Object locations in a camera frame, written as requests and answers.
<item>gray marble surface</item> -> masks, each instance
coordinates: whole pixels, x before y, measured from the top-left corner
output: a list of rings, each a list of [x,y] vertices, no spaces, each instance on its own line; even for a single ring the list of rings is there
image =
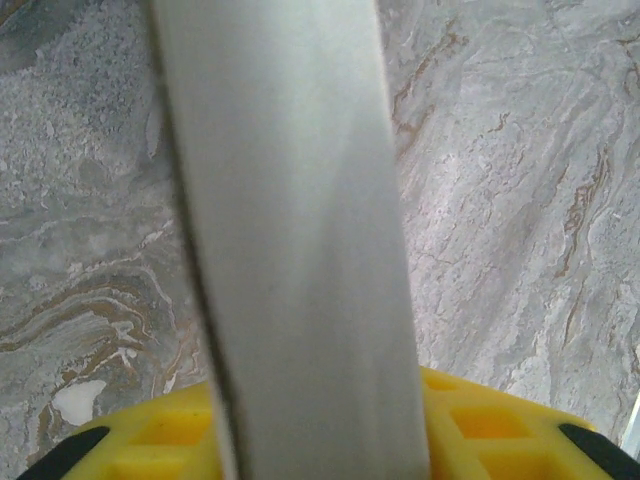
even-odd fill
[[[33,51],[0,33],[0,71],[31,65],[0,77],[0,479],[204,378],[142,12],[70,1]],[[379,3],[421,363],[616,440],[640,388],[640,2]]]

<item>square hole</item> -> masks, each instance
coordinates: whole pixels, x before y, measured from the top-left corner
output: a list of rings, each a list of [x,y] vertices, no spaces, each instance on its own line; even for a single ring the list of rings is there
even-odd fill
[[[158,412],[134,445],[196,445],[211,424],[207,410],[165,410]]]
[[[491,480],[577,480],[567,466],[544,452],[495,452],[480,455]]]
[[[530,436],[509,410],[500,407],[457,408],[453,420],[465,438],[520,438]]]

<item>metal strip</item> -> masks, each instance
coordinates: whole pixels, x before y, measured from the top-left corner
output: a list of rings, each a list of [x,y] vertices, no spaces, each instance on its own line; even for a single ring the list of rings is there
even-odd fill
[[[242,477],[427,478],[373,2],[154,6]]]

